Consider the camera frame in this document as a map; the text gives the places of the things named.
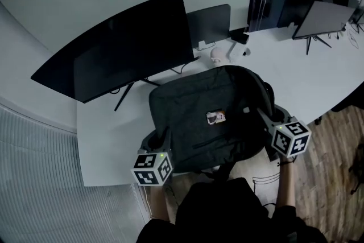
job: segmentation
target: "monitor stand leg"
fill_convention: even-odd
[[[160,86],[160,84],[155,83],[155,82],[153,82],[153,81],[149,81],[149,80],[147,80],[147,79],[141,79],[141,81],[144,81],[145,83],[149,83],[149,84],[152,84],[152,85],[155,85],[155,86]],[[125,89],[125,91],[124,91],[124,93],[123,93],[122,97],[120,98],[120,100],[119,100],[118,104],[116,105],[116,108],[114,109],[114,111],[115,111],[115,112],[118,110],[118,108],[119,108],[120,104],[122,103],[122,101],[124,100],[124,98],[126,97],[126,95],[128,94],[128,92],[129,92],[129,90],[131,89],[131,87],[134,85],[134,83],[135,83],[135,82],[130,83],[130,84],[127,86],[127,88]]]
[[[320,42],[322,42],[323,44],[325,44],[326,46],[328,46],[328,47],[330,47],[330,48],[332,48],[327,42],[325,42],[324,40],[322,40],[319,36],[315,36],[315,38],[317,39],[317,40],[319,40]]]
[[[310,36],[309,38],[307,38],[307,43],[306,43],[306,55],[308,55],[309,45],[311,44],[311,39],[312,39],[312,37],[311,37],[311,36]]]

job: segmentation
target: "gray monitor screen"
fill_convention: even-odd
[[[355,8],[334,3],[314,1],[301,26],[297,28],[294,39],[341,31],[353,14]]]

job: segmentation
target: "black backpack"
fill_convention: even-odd
[[[149,105],[155,131],[142,149],[170,151],[174,172],[201,171],[249,159],[270,144],[257,108],[274,115],[270,85],[239,66],[217,67],[154,89]],[[206,114],[225,113],[210,125]]]

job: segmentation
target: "person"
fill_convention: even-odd
[[[280,158],[279,188],[272,219],[244,178],[194,184],[169,223],[162,187],[151,187],[151,216],[139,234],[143,242],[326,242],[296,216],[294,163]]]

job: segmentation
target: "desk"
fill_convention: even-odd
[[[364,34],[353,34],[359,49],[350,44],[348,37],[337,40],[334,36],[328,39],[323,35],[321,37],[332,48],[312,41],[306,56],[305,40],[279,40],[285,30],[288,28],[250,34],[247,46],[251,55],[243,57],[236,65],[257,73],[273,87],[276,104],[310,123],[364,81]],[[216,44],[226,52],[232,45],[229,40]],[[163,84],[211,69],[211,50],[194,50],[195,56],[201,59],[188,64],[182,75],[165,71],[150,80]],[[143,138],[155,129],[148,104],[148,95],[154,88],[143,82],[136,83],[117,112],[114,108],[124,89],[119,94],[106,94],[87,104],[77,103],[78,151],[85,186],[134,182],[130,169],[137,151]]]

